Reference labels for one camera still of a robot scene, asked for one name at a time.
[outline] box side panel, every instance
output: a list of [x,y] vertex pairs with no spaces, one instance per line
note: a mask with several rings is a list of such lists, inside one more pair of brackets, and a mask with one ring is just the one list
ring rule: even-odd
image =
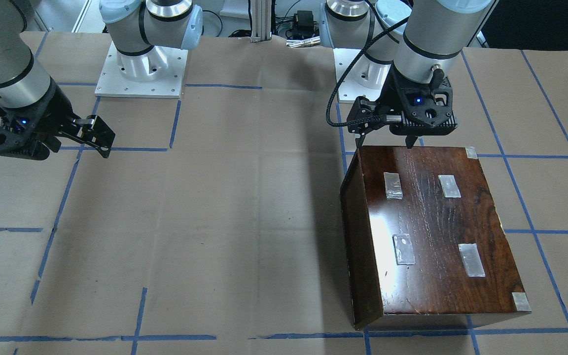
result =
[[363,177],[354,157],[341,186],[341,213],[350,274],[354,324],[361,328],[383,316]]

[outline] clear tape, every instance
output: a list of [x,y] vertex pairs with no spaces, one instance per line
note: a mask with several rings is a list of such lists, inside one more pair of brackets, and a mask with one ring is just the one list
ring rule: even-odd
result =
[[398,173],[383,173],[385,175],[385,195],[388,200],[402,200],[403,192]]
[[460,188],[457,187],[457,182],[455,182],[454,175],[438,175],[437,178],[440,180],[440,185],[442,185],[442,191],[444,191],[444,197],[447,198],[462,197],[462,194],[460,193]]
[[394,234],[394,250],[397,265],[415,265],[415,254],[409,234]]

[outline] robotic arm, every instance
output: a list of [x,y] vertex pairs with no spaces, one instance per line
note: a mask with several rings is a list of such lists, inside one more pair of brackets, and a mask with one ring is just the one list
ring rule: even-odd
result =
[[[384,1],[378,0],[376,7]],[[367,133],[384,126],[395,135],[406,136],[408,148],[420,136],[447,135],[457,127],[453,90],[446,73],[478,32],[491,2],[415,1],[397,49],[391,44],[385,46],[386,53],[392,55],[392,66],[380,97],[376,101],[357,97],[348,115],[348,131],[357,135],[357,146],[363,144]],[[327,0],[325,7],[331,34],[341,26],[351,27],[369,18],[369,7],[362,0]],[[371,57],[370,50],[374,54],[379,47],[380,41],[369,47],[367,58]]]
[[115,133],[97,115],[77,116],[19,38],[33,15],[27,0],[0,0],[0,155],[44,160],[66,137],[107,158]]

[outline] blue tape line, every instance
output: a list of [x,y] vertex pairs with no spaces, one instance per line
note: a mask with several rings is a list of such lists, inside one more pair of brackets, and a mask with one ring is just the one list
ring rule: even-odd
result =
[[479,343],[477,342],[477,336],[475,335],[475,327],[473,326],[473,320],[469,315],[466,315],[466,322],[468,325],[468,332],[470,333],[470,338],[473,341],[473,348],[475,349],[475,355],[481,355],[479,352]]
[[70,341],[119,341],[121,337],[113,335],[102,338],[56,338],[44,336],[18,336],[18,337],[0,337],[0,342],[70,342]]
[[100,106],[100,99],[101,97],[99,96],[95,98],[95,105],[93,105],[93,111],[91,112],[91,114],[97,114],[98,107]]
[[[336,107],[336,121],[341,123],[341,108],[339,103],[334,105]],[[339,140],[341,141],[341,161],[343,162],[343,175],[348,171],[348,160],[345,159],[345,139],[343,137],[343,127],[339,127]]]
[[34,287],[32,287],[32,293],[30,294],[30,303],[34,305],[34,299],[36,299],[36,293],[38,292],[38,285],[41,283],[40,280],[34,281]]
[[140,330],[142,330],[142,320],[144,319],[144,306],[146,305],[146,295],[148,288],[142,288],[142,299],[140,300],[140,308],[137,312],[137,325],[135,326],[135,336],[133,337],[133,345],[131,346],[131,355],[137,354],[137,341],[139,341]]
[[207,334],[178,334],[178,335],[142,335],[141,337],[125,336],[122,341],[215,341],[216,337]]
[[43,228],[0,228],[0,232],[13,232],[13,233],[40,233]]
[[564,301],[562,300],[562,296],[560,290],[558,289],[558,285],[556,284],[556,279],[554,274],[552,273],[552,268],[549,267],[549,263],[547,261],[547,257],[545,252],[543,251],[543,245],[541,245],[540,239],[538,238],[538,234],[534,232],[534,240],[536,241],[536,246],[538,247],[538,252],[540,253],[540,257],[543,259],[543,263],[545,264],[545,268],[547,270],[547,274],[549,275],[549,279],[552,282],[552,286],[554,286],[554,290],[556,292],[556,296],[558,297],[558,301],[561,304],[562,312],[564,313],[564,317],[567,319],[568,324],[568,310]]
[[507,171],[510,175],[510,178],[512,179],[512,184],[514,185],[514,189],[516,190],[516,195],[518,196],[520,202],[521,202],[521,207],[523,207],[523,212],[525,213],[525,217],[527,218],[527,221],[530,225],[530,230],[532,231],[533,235],[534,235],[534,241],[536,242],[536,247],[538,248],[538,252],[540,253],[541,258],[543,259],[543,264],[545,264],[545,269],[547,271],[547,274],[549,275],[550,281],[552,282],[552,286],[554,287],[554,291],[556,293],[556,296],[558,297],[558,301],[561,304],[561,308],[562,308],[562,313],[564,313],[565,318],[567,319],[567,323],[568,323],[568,310],[564,304],[564,302],[562,301],[562,297],[561,297],[561,293],[560,290],[558,289],[558,285],[556,284],[554,275],[552,274],[552,269],[549,266],[549,263],[547,261],[547,258],[545,256],[545,253],[543,251],[543,247],[540,243],[540,240],[538,238],[538,234],[536,233],[536,229],[534,227],[534,222],[532,222],[532,218],[530,217],[530,212],[527,209],[527,205],[525,204],[525,200],[523,200],[523,195],[521,195],[521,191],[518,187],[518,184],[516,182],[516,178],[514,177],[514,173],[512,172],[512,168],[509,164],[509,161],[507,160],[507,157],[505,156],[505,151],[503,150],[503,146],[501,145],[501,141],[498,138],[498,134],[497,131],[494,128],[494,124],[492,123],[492,119],[490,117],[490,113],[485,105],[485,102],[483,101],[483,97],[482,94],[476,84],[475,81],[475,77],[473,75],[472,70],[470,69],[470,65],[468,63],[468,61],[466,60],[466,56],[464,55],[464,52],[461,52],[461,57],[464,60],[464,63],[466,64],[466,69],[468,71],[468,74],[470,76],[471,81],[473,82],[473,86],[475,87],[475,91],[477,93],[477,96],[479,97],[479,101],[482,104],[482,108],[483,108],[483,112],[486,115],[486,118],[488,119],[488,123],[491,127],[492,130],[492,134],[494,135],[494,139],[497,141],[497,145],[498,148],[501,152],[501,154],[503,155],[503,162],[505,162],[505,166],[507,168]]
[[174,145],[174,137],[177,134],[178,113],[181,111],[181,100],[177,101],[177,109],[174,112],[174,122],[172,123],[172,133],[170,136],[170,148]]
[[97,83],[57,83],[64,87],[95,87]]
[[36,49],[36,53],[34,54],[34,58],[38,58],[38,55],[41,54],[41,50],[43,50],[43,45],[45,44],[48,34],[49,32],[45,32],[43,35],[43,39],[41,39],[41,43],[38,45],[38,49]]
[[335,338],[362,338],[363,333],[278,333],[259,339],[335,339]]
[[245,88],[252,90],[262,90],[262,87],[248,87],[244,85],[227,85],[227,84],[185,84],[187,87],[197,88]]
[[365,341],[365,355],[372,355],[372,343],[369,341],[369,330],[363,329],[363,340]]
[[475,329],[477,335],[568,333],[568,328]]
[[131,346],[131,355],[137,354],[137,341],[133,341],[133,345]]
[[137,326],[135,327],[135,336],[140,336],[142,329],[142,319],[144,319],[144,305],[146,305],[146,295],[148,294],[148,287],[142,288],[142,300],[140,301],[140,310],[137,313]]
[[[78,164],[80,163],[80,158],[83,153],[83,146],[80,146],[78,150],[78,155],[76,156],[76,162],[74,162],[74,166],[71,169],[70,179],[67,181],[67,186],[65,187],[65,192],[63,193],[63,199],[61,200],[61,204],[58,207],[58,212],[56,213],[56,220],[54,220],[54,227],[52,227],[52,233],[49,236],[49,240],[47,240],[47,245],[45,246],[45,251],[43,252],[43,259],[41,259],[41,265],[38,268],[38,279],[40,280],[43,277],[43,272],[45,271],[45,265],[47,264],[47,257],[49,255],[49,251],[52,248],[52,243],[54,242],[54,235],[58,229],[58,222],[61,220],[61,215],[63,214],[63,209],[65,209],[65,202],[67,202],[67,197],[70,194],[71,184],[74,181],[74,176],[76,175],[76,171],[78,169]],[[36,297],[36,292],[33,292],[31,295],[31,301],[34,303],[34,297]]]
[[515,234],[568,234],[568,231],[557,231],[552,229],[505,229],[505,232]]
[[552,113],[554,114],[554,117],[556,119],[556,121],[558,122],[558,126],[560,126],[562,133],[564,134],[564,137],[567,139],[568,142],[568,134],[567,131],[564,128],[564,125],[562,124],[562,121],[560,119],[560,117],[558,116],[554,105],[552,104],[552,101],[549,99],[549,96],[547,95],[547,92],[545,91],[545,88],[543,88],[543,84],[540,82],[540,80],[538,79],[538,76],[536,75],[536,72],[534,72],[534,68],[532,67],[532,65],[530,64],[529,59],[527,58],[527,56],[525,55],[525,51],[521,50],[521,54],[523,55],[523,59],[525,59],[525,63],[527,63],[527,67],[530,68],[530,71],[532,72],[532,75],[534,76],[534,79],[536,80],[536,83],[538,84],[538,87],[540,88],[541,92],[543,93],[543,96],[545,97],[547,103],[549,104],[549,108],[552,110]]

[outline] blue painter's tape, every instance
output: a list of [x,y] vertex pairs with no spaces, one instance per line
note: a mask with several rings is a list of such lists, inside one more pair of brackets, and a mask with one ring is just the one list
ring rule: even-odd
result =
[[[339,103],[334,105],[336,107],[336,119],[341,123],[341,108]],[[343,127],[339,127],[339,139],[341,140],[341,160],[343,162],[343,175],[348,171],[348,160],[345,159],[345,139],[343,137]]]
[[135,327],[135,336],[140,336],[140,330],[142,329],[142,320],[144,319],[144,306],[146,305],[146,294],[148,294],[148,288],[142,288],[142,299],[140,300],[140,309],[137,312],[137,326]]
[[13,233],[40,233],[43,228],[0,228],[0,232],[13,232]]
[[95,99],[95,105],[93,105],[93,111],[91,112],[91,114],[97,114],[98,112],[98,107],[100,106],[100,99],[101,97],[96,97]]
[[567,142],[568,142],[567,131],[565,130],[564,125],[562,124],[562,121],[561,121],[560,117],[558,116],[558,113],[556,112],[554,105],[552,104],[552,101],[549,99],[549,96],[547,95],[545,88],[543,88],[543,84],[538,79],[538,75],[536,75],[536,72],[534,72],[534,68],[532,67],[532,64],[530,64],[530,61],[527,58],[527,56],[525,55],[525,51],[521,50],[521,54],[523,55],[523,59],[525,59],[525,63],[527,63],[527,66],[530,68],[530,71],[532,72],[532,75],[534,76],[534,79],[536,80],[538,87],[540,88],[541,92],[543,93],[545,100],[549,104],[549,108],[552,110],[552,113],[554,114],[554,117],[555,117],[556,121],[558,122],[558,126],[560,126],[560,128],[561,128],[562,134],[564,134],[564,137],[567,139]]
[[131,355],[136,355],[137,354],[137,342],[134,341],[133,345],[131,346]]
[[557,231],[552,229],[505,229],[505,232],[515,234],[568,234],[568,231]]
[[34,281],[34,287],[32,287],[32,293],[30,294],[30,303],[34,305],[34,299],[36,298],[36,293],[38,292],[38,285],[41,283],[40,280]]
[[494,134],[494,138],[497,141],[498,148],[499,148],[501,154],[503,155],[503,161],[505,162],[505,167],[507,168],[507,171],[510,175],[510,178],[512,179],[512,184],[514,185],[514,189],[516,190],[516,195],[518,196],[518,198],[521,202],[521,206],[523,207],[523,212],[525,212],[525,217],[527,218],[527,221],[530,225],[530,230],[532,231],[532,233],[534,235],[534,241],[536,242],[536,247],[538,248],[538,252],[540,253],[540,256],[543,260],[543,264],[545,265],[545,269],[547,271],[547,274],[549,275],[550,281],[552,282],[552,286],[554,287],[554,292],[555,292],[556,296],[558,297],[558,301],[561,304],[562,313],[564,313],[564,316],[565,316],[567,323],[568,323],[568,310],[567,310],[564,302],[562,301],[560,290],[558,289],[558,285],[556,284],[554,275],[552,274],[552,270],[551,270],[549,263],[546,259],[545,253],[543,252],[543,247],[542,247],[540,240],[538,238],[538,234],[536,233],[536,229],[534,227],[534,222],[532,222],[532,218],[530,217],[530,212],[527,209],[527,205],[525,204],[525,200],[523,200],[523,195],[521,195],[521,191],[520,191],[519,186],[516,182],[516,178],[514,177],[514,173],[512,172],[512,168],[509,164],[509,161],[507,160],[507,157],[505,156],[505,151],[503,151],[503,146],[501,145],[501,141],[498,138],[497,131],[495,130],[494,124],[492,123],[490,113],[488,112],[488,109],[485,105],[485,102],[483,101],[482,94],[481,94],[481,92],[480,92],[480,90],[479,90],[479,88],[476,84],[475,77],[473,75],[472,70],[470,69],[470,65],[467,62],[466,56],[464,55],[463,51],[461,52],[461,56],[464,60],[464,63],[466,64],[466,69],[468,71],[468,75],[470,76],[470,79],[473,82],[473,86],[475,87],[475,91],[477,93],[477,96],[479,97],[479,101],[482,104],[483,112],[485,113],[486,118],[488,119],[488,123],[491,126],[492,133]]
[[475,349],[475,355],[480,355],[481,353],[479,351],[479,343],[477,342],[477,336],[475,335],[475,327],[473,326],[473,320],[469,315],[467,315],[466,321],[468,325],[468,332],[470,333],[470,338],[473,341],[473,348]]
[[363,329],[363,341],[365,342],[365,355],[372,355],[372,343],[369,341],[369,330]]
[[475,329],[476,335],[568,333],[568,328]]
[[122,337],[122,341],[215,341],[216,337],[207,334],[142,335],[140,337]]
[[43,35],[43,39],[41,39],[41,43],[38,45],[38,49],[36,49],[36,53],[34,54],[34,58],[38,58],[38,56],[41,54],[41,50],[43,50],[43,45],[45,44],[45,40],[47,39],[48,34],[49,32],[45,32],[45,34]]
[[70,195],[71,184],[74,181],[74,176],[76,175],[76,171],[78,169],[78,164],[80,163],[80,158],[83,153],[83,146],[81,145],[78,149],[78,155],[76,156],[76,162],[71,169],[70,179],[67,181],[67,186],[65,187],[65,192],[63,193],[63,199],[61,199],[61,204],[58,207],[58,212],[56,213],[56,220],[54,220],[54,227],[52,227],[52,233],[49,236],[49,240],[47,240],[47,245],[45,245],[45,251],[43,252],[43,259],[41,259],[41,265],[38,267],[38,279],[40,280],[43,277],[43,272],[45,271],[45,265],[47,264],[47,257],[49,255],[49,251],[52,248],[52,243],[54,242],[54,235],[58,229],[58,222],[61,220],[61,215],[63,214],[63,209],[65,209],[65,202],[67,202],[67,197]]
[[146,294],[148,294],[148,288],[142,288],[142,298],[140,299],[140,308],[137,312],[137,325],[135,326],[135,336],[133,337],[133,345],[131,346],[131,355],[137,354],[137,342],[140,337],[140,330],[142,330],[142,320],[144,319],[144,306],[146,305]]
[[185,84],[187,87],[197,88],[245,88],[252,90],[262,90],[262,87],[248,87],[243,85],[227,85],[227,84]]
[[178,113],[181,111],[181,100],[177,101],[177,109],[174,112],[174,122],[172,123],[172,133],[170,136],[170,148],[174,145],[174,137],[177,134]]

